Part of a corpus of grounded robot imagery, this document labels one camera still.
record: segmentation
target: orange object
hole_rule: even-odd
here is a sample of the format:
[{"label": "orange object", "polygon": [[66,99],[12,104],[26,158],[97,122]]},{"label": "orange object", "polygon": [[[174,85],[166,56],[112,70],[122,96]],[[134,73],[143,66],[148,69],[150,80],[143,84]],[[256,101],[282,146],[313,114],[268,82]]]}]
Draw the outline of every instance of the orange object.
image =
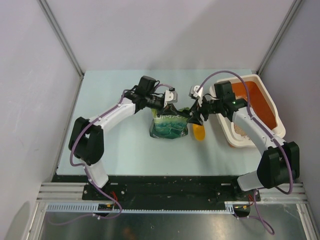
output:
[{"label": "orange object", "polygon": [[[268,126],[268,128],[274,129],[277,126],[276,118],[259,87],[253,81],[246,81],[245,84],[249,90],[250,103],[254,112],[264,122],[264,124]],[[246,89],[242,82],[232,83],[232,90],[236,97],[241,97],[247,100]]]},{"label": "orange object", "polygon": [[205,126],[192,124],[193,135],[198,141],[203,141],[206,137]]}]

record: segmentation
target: plastic container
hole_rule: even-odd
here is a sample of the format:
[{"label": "plastic container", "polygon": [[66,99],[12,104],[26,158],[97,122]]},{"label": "plastic container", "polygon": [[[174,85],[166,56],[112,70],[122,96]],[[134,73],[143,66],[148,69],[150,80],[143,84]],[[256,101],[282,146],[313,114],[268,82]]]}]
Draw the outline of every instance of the plastic container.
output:
[{"label": "plastic container", "polygon": [[[270,97],[267,89],[262,83],[260,77],[256,74],[242,76],[246,82],[249,94],[251,107],[257,114],[257,116],[280,138],[286,135],[286,129],[279,118],[279,114],[276,105]],[[232,90],[237,98],[247,99],[247,94],[244,85],[237,77],[224,78],[217,81],[230,81],[232,84]],[[211,86],[209,89],[210,94],[215,97],[215,87]],[[221,114],[217,114],[218,121],[222,126],[224,135],[232,147],[255,147],[250,138],[239,127],[235,126],[233,122],[230,122],[226,117]]]}]

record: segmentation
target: gray floor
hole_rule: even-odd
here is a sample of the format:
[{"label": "gray floor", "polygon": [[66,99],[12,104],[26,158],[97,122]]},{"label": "gray floor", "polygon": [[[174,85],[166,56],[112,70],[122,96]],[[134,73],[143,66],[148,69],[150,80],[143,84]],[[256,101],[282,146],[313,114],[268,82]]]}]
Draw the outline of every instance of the gray floor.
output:
[{"label": "gray floor", "polygon": [[[259,205],[264,219],[275,230],[269,235],[254,219],[236,220],[230,214],[146,214],[125,213],[111,220],[91,216],[65,226],[47,221],[42,240],[305,240],[306,236],[295,204]],[[61,223],[83,213],[47,213]]]}]

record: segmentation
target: gray wall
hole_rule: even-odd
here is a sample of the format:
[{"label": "gray wall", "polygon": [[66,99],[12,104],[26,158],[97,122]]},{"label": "gray wall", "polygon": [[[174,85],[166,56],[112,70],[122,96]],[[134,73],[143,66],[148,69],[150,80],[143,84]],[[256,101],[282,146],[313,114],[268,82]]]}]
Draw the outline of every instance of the gray wall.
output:
[{"label": "gray wall", "polygon": [[320,1],[307,0],[262,73],[286,127],[300,147],[300,179],[320,225]]},{"label": "gray wall", "polygon": [[0,1],[0,33],[0,239],[19,240],[80,79],[36,0]]}]

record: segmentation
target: white plastic tub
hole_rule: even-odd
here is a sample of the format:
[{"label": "white plastic tub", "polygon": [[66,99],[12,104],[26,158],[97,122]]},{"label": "white plastic tub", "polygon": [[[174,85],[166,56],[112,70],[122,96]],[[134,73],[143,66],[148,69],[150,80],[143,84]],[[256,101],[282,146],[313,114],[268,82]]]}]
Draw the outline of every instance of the white plastic tub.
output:
[{"label": "white plastic tub", "polygon": [[[278,114],[276,105],[275,105],[274,101],[271,99],[271,97],[270,97],[267,89],[265,88],[264,84],[262,83],[260,77],[256,74],[250,74],[250,75],[242,76],[242,78],[245,82],[253,82],[256,84],[256,86],[258,87],[258,89],[262,93],[267,105],[270,107],[270,110],[275,118],[276,127],[274,127],[272,129],[272,131],[275,134],[277,134],[280,138],[283,138],[286,135],[286,129],[285,129],[282,121],[279,118],[279,114]],[[237,77],[220,79],[217,81],[217,83],[222,82],[222,81],[230,81],[231,84],[241,83],[241,81]],[[252,91],[254,91],[254,89],[253,88],[251,89],[249,87],[249,92],[252,92]],[[209,92],[213,97],[216,96],[214,86],[210,87]],[[250,138],[248,136],[242,136],[242,135],[236,133],[235,125],[233,122],[230,122],[226,117],[223,117],[221,114],[217,114],[217,118],[218,118],[220,125],[222,126],[224,135],[231,146],[237,147],[237,148],[255,147],[254,143],[250,140]]]}]

